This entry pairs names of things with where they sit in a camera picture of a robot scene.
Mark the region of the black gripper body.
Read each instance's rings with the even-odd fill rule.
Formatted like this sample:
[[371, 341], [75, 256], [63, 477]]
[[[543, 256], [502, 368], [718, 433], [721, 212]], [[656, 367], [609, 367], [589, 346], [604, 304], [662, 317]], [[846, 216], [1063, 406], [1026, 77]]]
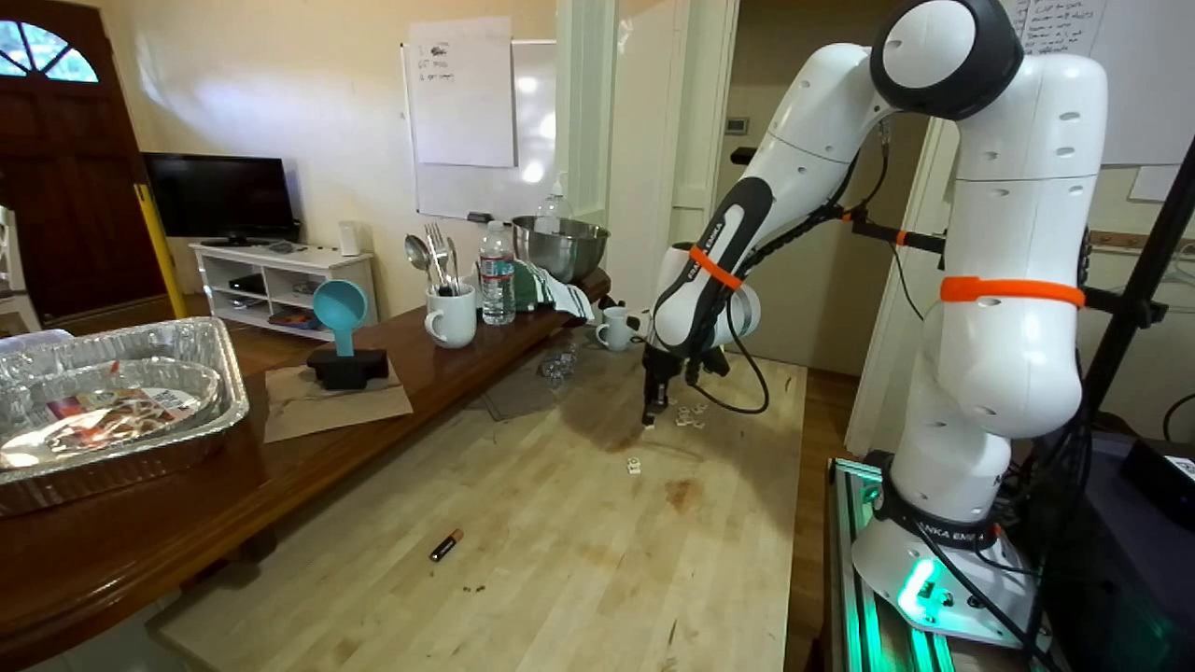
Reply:
[[645, 346], [644, 350], [644, 368], [645, 368], [645, 398], [650, 402], [666, 402], [668, 398], [668, 379], [671, 377], [686, 377], [700, 379], [702, 374], [728, 374], [728, 358], [721, 350], [702, 350], [696, 358], [662, 350], [662, 346]]

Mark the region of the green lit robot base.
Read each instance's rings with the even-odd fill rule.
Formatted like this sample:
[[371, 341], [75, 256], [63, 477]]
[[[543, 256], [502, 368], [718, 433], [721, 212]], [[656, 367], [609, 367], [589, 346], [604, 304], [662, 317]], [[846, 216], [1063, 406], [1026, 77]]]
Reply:
[[1038, 571], [1005, 531], [968, 547], [881, 514], [884, 470], [829, 465], [829, 662], [841, 672], [1057, 667]]

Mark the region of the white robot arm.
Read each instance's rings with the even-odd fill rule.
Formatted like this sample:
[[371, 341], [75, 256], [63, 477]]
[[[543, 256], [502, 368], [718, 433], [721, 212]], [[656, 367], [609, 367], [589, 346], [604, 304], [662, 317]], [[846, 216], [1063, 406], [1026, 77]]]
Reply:
[[746, 267], [841, 207], [881, 118], [949, 118], [960, 149], [936, 313], [851, 566], [916, 628], [1023, 650], [1036, 579], [993, 500], [1013, 446], [1083, 402], [1079, 247], [1104, 108], [1104, 69], [1087, 54], [1032, 54], [997, 0], [910, 0], [875, 44], [819, 49], [706, 230], [662, 261], [644, 411], [662, 413], [671, 377], [718, 368], [758, 326]]

